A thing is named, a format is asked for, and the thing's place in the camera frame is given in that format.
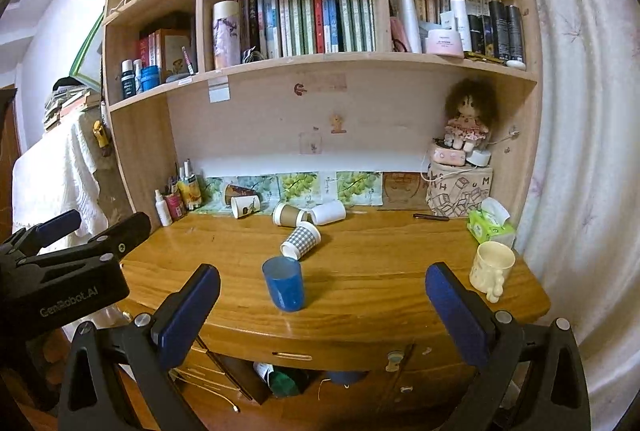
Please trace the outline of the blue plastic cup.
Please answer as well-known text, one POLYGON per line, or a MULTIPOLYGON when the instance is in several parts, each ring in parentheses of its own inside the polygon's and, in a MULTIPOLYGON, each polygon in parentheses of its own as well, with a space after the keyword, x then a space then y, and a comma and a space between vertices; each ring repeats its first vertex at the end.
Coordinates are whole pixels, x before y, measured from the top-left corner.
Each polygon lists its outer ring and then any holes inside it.
POLYGON ((305 290, 302 267, 293 259, 279 255, 262 263, 262 274, 273 304, 283 312, 303 309, 305 290))

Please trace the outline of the yellow hanging toy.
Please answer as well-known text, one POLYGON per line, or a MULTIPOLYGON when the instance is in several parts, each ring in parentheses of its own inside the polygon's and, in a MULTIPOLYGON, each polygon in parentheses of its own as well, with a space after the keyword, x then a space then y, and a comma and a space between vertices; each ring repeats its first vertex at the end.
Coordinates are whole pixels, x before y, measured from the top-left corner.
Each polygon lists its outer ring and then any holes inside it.
POLYGON ((94 121, 92 132, 101 150, 105 150, 105 148, 110 145, 110 137, 101 120, 94 121))

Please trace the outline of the cream ceramic mug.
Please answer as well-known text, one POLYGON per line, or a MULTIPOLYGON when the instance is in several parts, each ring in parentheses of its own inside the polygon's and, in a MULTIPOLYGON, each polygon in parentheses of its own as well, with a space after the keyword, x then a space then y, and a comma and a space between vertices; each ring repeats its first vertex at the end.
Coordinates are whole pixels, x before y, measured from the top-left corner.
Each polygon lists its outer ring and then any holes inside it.
POLYGON ((503 243, 480 243, 470 271, 471 285, 484 293, 490 303, 497 303, 503 295, 504 284, 515 261, 515 253, 503 243))

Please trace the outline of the red pen holder cup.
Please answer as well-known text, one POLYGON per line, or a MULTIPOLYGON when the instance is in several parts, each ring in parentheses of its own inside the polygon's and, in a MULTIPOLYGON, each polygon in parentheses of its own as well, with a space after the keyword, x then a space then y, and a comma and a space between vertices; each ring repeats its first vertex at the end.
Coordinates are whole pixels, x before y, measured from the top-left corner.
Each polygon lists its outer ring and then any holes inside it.
POLYGON ((188 213, 188 210, 186 210, 186 206, 184 206, 182 196, 179 192, 166 195, 165 202, 167 204, 171 219, 174 221, 182 219, 188 213))

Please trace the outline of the blue jar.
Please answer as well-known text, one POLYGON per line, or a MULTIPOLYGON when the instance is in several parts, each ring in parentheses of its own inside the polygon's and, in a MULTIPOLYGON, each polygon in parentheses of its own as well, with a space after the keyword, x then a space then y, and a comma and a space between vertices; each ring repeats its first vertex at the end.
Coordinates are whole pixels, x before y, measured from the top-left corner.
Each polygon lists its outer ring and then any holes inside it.
POLYGON ((140 91, 145 92, 156 88, 160 84, 160 70, 156 65, 146 66, 140 73, 140 91))

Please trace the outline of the brown-haired rag doll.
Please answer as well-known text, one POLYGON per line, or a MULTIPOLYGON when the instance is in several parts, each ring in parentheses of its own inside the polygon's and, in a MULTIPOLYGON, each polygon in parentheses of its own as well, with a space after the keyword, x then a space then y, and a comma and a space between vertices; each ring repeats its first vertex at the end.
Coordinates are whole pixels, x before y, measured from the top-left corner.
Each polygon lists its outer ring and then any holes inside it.
POLYGON ((463 79, 451 88, 445 114, 445 146, 471 154, 486 143, 498 119, 496 91, 486 82, 463 79))

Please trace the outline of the white spray bottle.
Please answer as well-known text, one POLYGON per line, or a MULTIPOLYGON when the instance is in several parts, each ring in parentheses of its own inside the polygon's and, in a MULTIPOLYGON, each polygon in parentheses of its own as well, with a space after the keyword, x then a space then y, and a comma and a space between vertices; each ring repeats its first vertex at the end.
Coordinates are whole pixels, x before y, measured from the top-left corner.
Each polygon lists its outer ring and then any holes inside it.
POLYGON ((163 194, 159 190, 155 190, 154 197, 155 208, 158 218, 160 219, 160 225, 163 227, 170 226, 172 224, 172 217, 163 194))

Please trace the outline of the pink small box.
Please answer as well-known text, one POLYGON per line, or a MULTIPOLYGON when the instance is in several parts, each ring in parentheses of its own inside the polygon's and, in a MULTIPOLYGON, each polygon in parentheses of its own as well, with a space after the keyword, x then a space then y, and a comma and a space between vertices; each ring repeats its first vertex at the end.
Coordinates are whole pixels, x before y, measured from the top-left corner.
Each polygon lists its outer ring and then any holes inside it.
POLYGON ((466 164, 465 151, 455 150, 452 147, 432 144, 431 162, 450 167, 463 167, 466 164))

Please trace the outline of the printed canvas bag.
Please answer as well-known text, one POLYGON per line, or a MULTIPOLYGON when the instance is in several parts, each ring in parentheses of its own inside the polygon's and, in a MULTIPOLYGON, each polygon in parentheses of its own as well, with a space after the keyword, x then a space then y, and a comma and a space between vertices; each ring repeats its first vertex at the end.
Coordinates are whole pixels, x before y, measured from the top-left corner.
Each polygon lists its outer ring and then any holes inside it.
POLYGON ((490 194, 494 169, 431 164, 426 173, 426 203, 433 214, 467 217, 490 194))

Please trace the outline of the row of upright books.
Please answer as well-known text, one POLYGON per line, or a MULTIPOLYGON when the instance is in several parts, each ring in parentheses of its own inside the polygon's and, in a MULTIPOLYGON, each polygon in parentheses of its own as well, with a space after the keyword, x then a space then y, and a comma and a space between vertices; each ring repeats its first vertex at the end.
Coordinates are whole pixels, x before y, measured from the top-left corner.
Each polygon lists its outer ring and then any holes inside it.
POLYGON ((241 62, 378 48, 374 0, 233 0, 241 62))

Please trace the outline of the white printed paper cup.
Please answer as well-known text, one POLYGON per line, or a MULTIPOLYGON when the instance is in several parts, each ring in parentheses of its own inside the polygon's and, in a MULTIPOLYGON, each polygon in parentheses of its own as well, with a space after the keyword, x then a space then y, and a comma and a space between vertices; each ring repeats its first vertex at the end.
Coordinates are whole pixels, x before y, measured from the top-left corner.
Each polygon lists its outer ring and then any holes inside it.
POLYGON ((236 220, 257 214, 262 210, 262 202, 257 195, 235 196, 230 200, 233 217, 236 220))

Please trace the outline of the green framed board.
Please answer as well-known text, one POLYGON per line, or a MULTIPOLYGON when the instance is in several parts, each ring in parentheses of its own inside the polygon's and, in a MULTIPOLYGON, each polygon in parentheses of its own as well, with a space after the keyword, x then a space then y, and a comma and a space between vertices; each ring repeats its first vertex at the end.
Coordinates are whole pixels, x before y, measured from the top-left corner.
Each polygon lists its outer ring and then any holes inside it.
POLYGON ((102 88, 103 21, 104 12, 101 12, 70 68, 71 77, 96 92, 100 92, 102 88))

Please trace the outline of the white floral thermos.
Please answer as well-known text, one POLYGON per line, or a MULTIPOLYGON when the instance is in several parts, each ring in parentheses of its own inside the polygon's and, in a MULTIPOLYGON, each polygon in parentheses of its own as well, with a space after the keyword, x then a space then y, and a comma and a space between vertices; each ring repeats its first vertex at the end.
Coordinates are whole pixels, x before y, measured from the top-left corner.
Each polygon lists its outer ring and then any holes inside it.
POLYGON ((240 6, 233 0, 213 7, 214 63, 217 69, 239 65, 241 61, 240 6))

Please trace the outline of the checkered paper cup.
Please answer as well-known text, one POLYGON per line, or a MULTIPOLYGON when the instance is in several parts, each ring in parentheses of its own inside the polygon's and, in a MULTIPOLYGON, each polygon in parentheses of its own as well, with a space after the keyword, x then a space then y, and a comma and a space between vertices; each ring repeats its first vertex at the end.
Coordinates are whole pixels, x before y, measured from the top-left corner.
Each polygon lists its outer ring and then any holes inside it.
POLYGON ((281 255, 299 261, 314 247, 319 245, 321 234, 310 222, 302 221, 293 229, 292 233, 281 243, 281 255))

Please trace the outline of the green white bottle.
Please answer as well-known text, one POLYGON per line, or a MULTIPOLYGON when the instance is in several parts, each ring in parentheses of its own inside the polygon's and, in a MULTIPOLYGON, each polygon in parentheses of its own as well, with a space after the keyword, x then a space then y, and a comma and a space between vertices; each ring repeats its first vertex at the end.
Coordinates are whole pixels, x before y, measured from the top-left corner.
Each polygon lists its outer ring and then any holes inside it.
POLYGON ((284 397, 298 396, 300 394, 295 380, 288 373, 285 373, 282 368, 261 362, 254 362, 253 368, 260 379, 268 385, 275 397, 283 399, 284 397))

